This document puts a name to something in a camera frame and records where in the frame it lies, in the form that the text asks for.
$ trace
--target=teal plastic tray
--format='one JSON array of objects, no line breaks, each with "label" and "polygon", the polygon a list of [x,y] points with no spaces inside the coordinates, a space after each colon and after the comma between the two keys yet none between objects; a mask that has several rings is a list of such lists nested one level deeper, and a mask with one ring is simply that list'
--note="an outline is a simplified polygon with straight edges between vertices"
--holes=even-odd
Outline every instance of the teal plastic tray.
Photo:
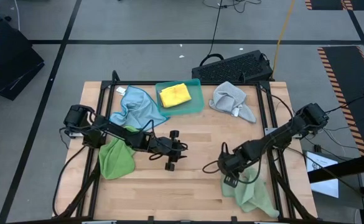
[{"label": "teal plastic tray", "polygon": [[[161,98],[159,93],[161,90],[184,83],[187,86],[191,100],[182,103],[177,106],[173,106],[170,108],[165,108],[161,104]],[[190,114],[190,113],[199,113],[204,109],[204,98],[201,90],[201,82],[198,78],[194,78],[192,80],[186,81],[175,81],[175,82],[164,82],[156,84],[156,95],[157,95],[157,107],[163,116],[172,116],[172,115],[182,115],[182,114]]]}]

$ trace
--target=gray cloth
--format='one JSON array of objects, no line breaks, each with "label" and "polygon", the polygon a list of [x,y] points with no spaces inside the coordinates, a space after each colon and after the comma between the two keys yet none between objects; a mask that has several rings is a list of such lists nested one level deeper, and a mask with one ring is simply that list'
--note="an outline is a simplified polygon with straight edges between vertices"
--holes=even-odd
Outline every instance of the gray cloth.
[{"label": "gray cloth", "polygon": [[209,106],[222,113],[239,116],[244,120],[256,123],[256,118],[251,109],[245,104],[246,94],[230,82],[220,84],[213,92],[213,100]]}]

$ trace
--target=light blue cloth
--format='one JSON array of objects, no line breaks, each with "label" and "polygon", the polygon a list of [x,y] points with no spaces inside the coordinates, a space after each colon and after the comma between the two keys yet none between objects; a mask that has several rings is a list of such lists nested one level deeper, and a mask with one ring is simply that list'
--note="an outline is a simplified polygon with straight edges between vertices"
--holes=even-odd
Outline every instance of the light blue cloth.
[{"label": "light blue cloth", "polygon": [[[151,119],[154,121],[154,126],[169,119],[159,113],[156,102],[150,95],[133,86],[128,86],[126,89],[121,100],[121,107],[122,112],[115,112],[110,117],[111,122],[120,126],[129,125],[142,129]],[[144,128],[144,131],[149,129],[151,129],[151,124]]]}]

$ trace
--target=green cloth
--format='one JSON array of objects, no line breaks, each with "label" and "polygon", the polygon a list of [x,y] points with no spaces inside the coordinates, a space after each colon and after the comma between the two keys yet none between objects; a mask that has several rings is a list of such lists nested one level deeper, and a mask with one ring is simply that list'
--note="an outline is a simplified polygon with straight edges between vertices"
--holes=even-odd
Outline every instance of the green cloth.
[{"label": "green cloth", "polygon": [[[249,167],[244,170],[244,175],[240,176],[240,180],[244,182],[252,181],[256,174],[257,171],[254,168]],[[233,188],[223,183],[224,178],[224,176],[221,178],[223,196],[236,198],[237,205],[244,212],[250,212],[256,208],[260,208],[272,218],[277,218],[279,216],[279,211],[273,208],[273,204],[270,201],[263,180],[258,178],[255,183],[252,184],[242,184],[239,182],[237,187]]]},{"label": "green cloth", "polygon": [[[125,126],[129,131],[138,131],[132,126]],[[100,147],[100,172],[107,180],[120,178],[134,170],[132,150],[123,140],[114,138],[110,143]]]}]

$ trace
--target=wooden tabletop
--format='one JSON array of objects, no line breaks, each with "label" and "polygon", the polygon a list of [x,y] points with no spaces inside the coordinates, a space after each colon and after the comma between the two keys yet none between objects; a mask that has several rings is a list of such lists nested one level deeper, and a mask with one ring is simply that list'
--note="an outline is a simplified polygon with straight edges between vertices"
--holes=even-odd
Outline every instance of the wooden tabletop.
[{"label": "wooden tabletop", "polygon": [[[154,85],[136,87],[145,90],[156,100]],[[115,180],[100,178],[95,219],[147,220],[147,217],[152,215],[155,220],[230,221],[231,216],[237,216],[239,221],[274,220],[260,209],[243,213],[236,205],[235,199],[222,196],[220,173],[204,174],[202,172],[202,167],[205,164],[217,160],[222,142],[227,142],[229,149],[234,149],[249,139],[263,137],[255,87],[238,86],[248,95],[246,104],[256,116],[256,124],[211,109],[208,101],[212,99],[215,88],[216,86],[202,86],[205,107],[201,113],[173,116],[164,124],[155,127],[156,135],[159,137],[169,136],[171,130],[179,130],[179,139],[189,145],[189,150],[183,152],[187,158],[175,163],[175,171],[169,172],[164,170],[166,157],[149,161],[150,154],[135,153],[136,169],[133,173]],[[86,82],[80,103],[96,108],[99,91],[100,82]],[[272,94],[280,97],[291,106],[287,86],[284,82],[272,82],[271,91]],[[116,92],[112,105],[113,112],[121,111],[121,98],[122,96]],[[263,98],[268,125],[271,126],[264,93]],[[274,106],[278,125],[281,126],[291,117],[286,107],[281,103],[279,104],[277,99],[274,99]],[[71,140],[67,160],[81,148],[81,143],[81,138]],[[290,147],[301,150],[298,140],[293,140]],[[64,211],[80,190],[87,154],[88,150],[85,149],[65,170],[56,200],[58,212]],[[291,190],[309,213],[317,216],[303,157],[288,150],[284,152],[284,157]],[[260,178],[266,182],[266,188],[274,204],[266,154],[263,156],[262,162]],[[287,217],[285,195],[281,188],[280,193],[284,216]],[[84,215],[88,213],[90,196],[91,192],[89,191],[86,194]]]}]

